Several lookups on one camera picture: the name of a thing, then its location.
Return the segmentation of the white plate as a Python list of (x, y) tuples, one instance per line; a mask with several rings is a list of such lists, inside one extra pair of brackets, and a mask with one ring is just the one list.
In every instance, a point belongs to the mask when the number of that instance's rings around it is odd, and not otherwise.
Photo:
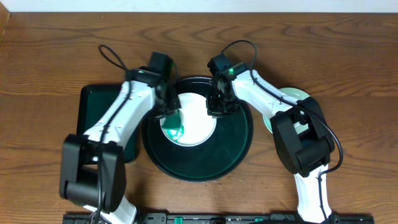
[(198, 93), (181, 93), (178, 98), (181, 104), (179, 111), (182, 116), (184, 134), (177, 140), (166, 136), (161, 127), (165, 120), (162, 118), (159, 123), (163, 134), (172, 143), (183, 147), (193, 147), (204, 143), (216, 128), (216, 118), (207, 114), (206, 98)]

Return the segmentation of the green scrubbing sponge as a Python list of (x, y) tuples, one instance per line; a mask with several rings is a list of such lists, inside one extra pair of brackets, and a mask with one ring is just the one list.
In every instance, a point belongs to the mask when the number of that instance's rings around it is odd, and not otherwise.
[(184, 134), (184, 127), (181, 112), (178, 110), (175, 114), (166, 117), (161, 127), (166, 136), (173, 140), (182, 137)]

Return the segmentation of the light green plate front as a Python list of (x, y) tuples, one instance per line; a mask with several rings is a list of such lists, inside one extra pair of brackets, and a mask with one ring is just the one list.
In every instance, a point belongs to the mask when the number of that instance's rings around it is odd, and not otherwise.
[[(286, 95), (289, 95), (289, 96), (294, 96), (299, 100), (304, 100), (309, 97), (308, 93), (306, 93), (300, 89), (297, 89), (297, 88), (280, 88), (279, 90), (282, 93), (285, 93)], [(266, 128), (269, 130), (270, 133), (272, 133), (270, 119), (263, 116), (263, 120), (264, 120), (264, 124), (265, 124)], [(297, 134), (300, 134), (308, 129), (308, 124), (302, 125), (299, 122), (296, 122), (294, 124), (294, 127), (295, 127)]]

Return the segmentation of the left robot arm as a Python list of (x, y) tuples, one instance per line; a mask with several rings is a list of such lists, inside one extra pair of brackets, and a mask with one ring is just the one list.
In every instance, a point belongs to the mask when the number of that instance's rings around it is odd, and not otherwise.
[(153, 52), (149, 64), (128, 69), (119, 95), (82, 135), (69, 134), (62, 146), (59, 194), (91, 211), (90, 223), (133, 223), (137, 208), (125, 197), (124, 150), (141, 120), (164, 118), (180, 108), (169, 85), (173, 60)]

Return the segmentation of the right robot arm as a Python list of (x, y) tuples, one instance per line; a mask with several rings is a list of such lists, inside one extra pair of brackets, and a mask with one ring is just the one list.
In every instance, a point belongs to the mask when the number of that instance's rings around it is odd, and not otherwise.
[(322, 195), (326, 185), (320, 174), (327, 170), (335, 147), (317, 101), (280, 91), (246, 63), (233, 65), (223, 53), (211, 58), (207, 67), (212, 74), (208, 115), (230, 115), (246, 102), (266, 117), (277, 155), (295, 178), (298, 214), (305, 222), (326, 223), (331, 209)]

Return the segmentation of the round black tray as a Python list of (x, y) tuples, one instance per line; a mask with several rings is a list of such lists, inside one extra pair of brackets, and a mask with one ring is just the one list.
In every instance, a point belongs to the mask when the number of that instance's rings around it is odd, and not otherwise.
[(206, 182), (235, 169), (249, 151), (253, 136), (252, 115), (247, 103), (238, 111), (216, 119), (215, 131), (205, 142), (179, 146), (167, 139), (160, 121), (142, 121), (142, 142), (152, 162), (167, 175), (188, 182)]

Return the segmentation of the rectangular black tray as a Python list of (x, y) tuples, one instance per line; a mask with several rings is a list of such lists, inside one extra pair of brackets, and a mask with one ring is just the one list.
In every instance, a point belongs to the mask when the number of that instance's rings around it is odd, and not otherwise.
[(120, 90), (121, 84), (91, 84), (81, 89), (77, 135), (83, 135), (100, 120), (113, 104)]

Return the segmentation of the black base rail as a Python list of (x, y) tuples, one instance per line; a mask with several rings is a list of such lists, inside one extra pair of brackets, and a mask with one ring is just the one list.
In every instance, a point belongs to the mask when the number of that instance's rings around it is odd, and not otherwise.
[[(374, 224), (367, 215), (338, 215), (329, 217), (332, 224)], [(272, 213), (269, 215), (168, 215), (166, 213), (143, 213), (136, 216), (133, 224), (247, 224), (247, 223), (304, 223), (297, 214)]]

